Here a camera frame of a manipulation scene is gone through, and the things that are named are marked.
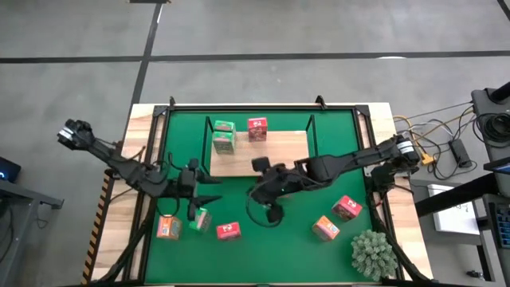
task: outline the red packaging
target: red packaging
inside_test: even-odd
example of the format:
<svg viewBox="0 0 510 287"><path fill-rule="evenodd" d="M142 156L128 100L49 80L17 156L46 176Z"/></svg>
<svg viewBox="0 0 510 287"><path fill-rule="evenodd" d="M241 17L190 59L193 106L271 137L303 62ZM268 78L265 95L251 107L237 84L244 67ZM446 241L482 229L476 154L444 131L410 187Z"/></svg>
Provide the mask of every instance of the red packaging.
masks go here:
<svg viewBox="0 0 510 287"><path fill-rule="evenodd" d="M178 240L182 233L182 221L171 215L159 216L157 238Z"/></svg>
<svg viewBox="0 0 510 287"><path fill-rule="evenodd" d="M232 240L241 237L239 222L216 226L216 234L219 240Z"/></svg>
<svg viewBox="0 0 510 287"><path fill-rule="evenodd" d="M351 220L358 216L363 207L350 197L344 195L335 203L331 211L345 220Z"/></svg>
<svg viewBox="0 0 510 287"><path fill-rule="evenodd" d="M248 119L248 139L252 141L265 141L268 135L268 120L264 117Z"/></svg>
<svg viewBox="0 0 510 287"><path fill-rule="evenodd" d="M324 241L331 241L340 233L340 229L325 216L319 218L316 224L313 225L312 231Z"/></svg>

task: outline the gray floor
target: gray floor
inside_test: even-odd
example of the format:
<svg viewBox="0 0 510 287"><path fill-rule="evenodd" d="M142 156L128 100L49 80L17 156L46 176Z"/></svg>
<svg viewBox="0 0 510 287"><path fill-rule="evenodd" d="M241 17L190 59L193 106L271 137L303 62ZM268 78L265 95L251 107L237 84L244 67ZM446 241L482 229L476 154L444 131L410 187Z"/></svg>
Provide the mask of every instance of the gray floor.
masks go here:
<svg viewBox="0 0 510 287"><path fill-rule="evenodd" d="M0 57L139 56L154 7L3 0ZM163 7L153 54L498 50L510 49L509 32L496 0L174 1ZM79 282L105 166L62 147L56 134L77 118L118 140L138 70L138 63L0 65L0 155L23 166L20 184L65 198L62 210L41 211L50 225L34 226L20 285ZM167 102L170 95L191 103L301 102L320 94L329 102L390 102L394 114L412 116L466 102L471 90L500 86L508 75L508 57L151 63L140 102ZM447 120L464 108L414 123ZM432 138L448 139L441 131ZM462 139L473 160L488 160L470 129ZM445 155L441 167L453 165ZM452 181L482 174L478 167ZM414 177L433 179L424 170ZM480 269L472 246L427 244L427 250L440 281L501 285L464 275Z"/></svg>

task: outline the green plant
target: green plant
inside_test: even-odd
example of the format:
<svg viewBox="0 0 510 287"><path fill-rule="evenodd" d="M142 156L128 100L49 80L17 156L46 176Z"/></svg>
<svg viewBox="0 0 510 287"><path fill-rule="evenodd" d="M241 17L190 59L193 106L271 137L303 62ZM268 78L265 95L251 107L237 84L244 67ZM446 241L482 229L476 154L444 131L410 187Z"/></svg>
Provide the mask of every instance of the green plant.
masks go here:
<svg viewBox="0 0 510 287"><path fill-rule="evenodd" d="M365 230L351 243L352 266L363 276L378 281L381 277L394 276L397 257L384 233Z"/></svg>

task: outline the yellow black hazard tape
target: yellow black hazard tape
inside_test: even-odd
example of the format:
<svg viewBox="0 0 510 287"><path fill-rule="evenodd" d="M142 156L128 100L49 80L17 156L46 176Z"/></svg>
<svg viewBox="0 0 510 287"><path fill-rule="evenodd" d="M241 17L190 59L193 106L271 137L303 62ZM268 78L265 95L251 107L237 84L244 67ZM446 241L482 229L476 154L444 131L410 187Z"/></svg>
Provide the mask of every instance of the yellow black hazard tape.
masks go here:
<svg viewBox="0 0 510 287"><path fill-rule="evenodd" d="M92 235L90 236L87 257L85 258L85 267L81 278L82 285L87 285L92 277L92 270L96 262L97 249L103 233L104 220L108 212L108 203L112 194L114 182L114 179L106 173L104 174L103 186L101 187L101 194L99 202L97 203L96 217L94 218L94 226L92 227Z"/></svg>

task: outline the wooden board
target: wooden board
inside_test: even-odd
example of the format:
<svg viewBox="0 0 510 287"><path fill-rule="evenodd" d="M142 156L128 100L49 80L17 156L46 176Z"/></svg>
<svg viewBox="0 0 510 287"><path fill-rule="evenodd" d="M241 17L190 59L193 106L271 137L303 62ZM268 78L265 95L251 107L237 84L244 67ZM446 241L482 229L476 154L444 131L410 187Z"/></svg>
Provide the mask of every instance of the wooden board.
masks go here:
<svg viewBox="0 0 510 287"><path fill-rule="evenodd" d="M392 137L396 133L391 114L390 104L388 103L333 103L330 105L356 105L366 104L369 106L371 113L371 123L375 134L375 142L377 144ZM152 111L156 105L164 104L135 104L132 107L129 116L126 136L124 138L123 156L134 155L143 145L147 144L149 130L151 127ZM246 104L177 104L177 106L237 106ZM267 106L282 104L263 104ZM295 104L292 105L319 105L319 104ZM361 132L363 134L363 145L367 144L367 130L363 123L360 122ZM396 179L395 182L401 186L409 187L409 181L406 179ZM119 194L126 188L122 182L117 182L113 187L113 194ZM100 240L98 246L98 254L96 264L93 269L92 279L97 280L103 276L127 245L133 213L135 209L135 195L127 196L124 200L119 200L119 205L110 206L104 225L104 236ZM393 218L394 230L398 244L404 252L416 265L416 267L428 278L433 278L430 268L429 258L426 252L425 243L423 242L422 230L414 208L413 195L407 191L394 188L388 193L388 201L391 208L391 217ZM139 266L140 248L135 251L135 260L133 262L133 272L131 278L135 278Z"/></svg>
<svg viewBox="0 0 510 287"><path fill-rule="evenodd" d="M267 156L269 162L285 163L289 168L294 160L308 158L308 141L305 131L268 132L266 141L248 141L248 132L236 132L233 155L219 155L211 148L210 174L212 176L258 176L253 171L252 159Z"/></svg>

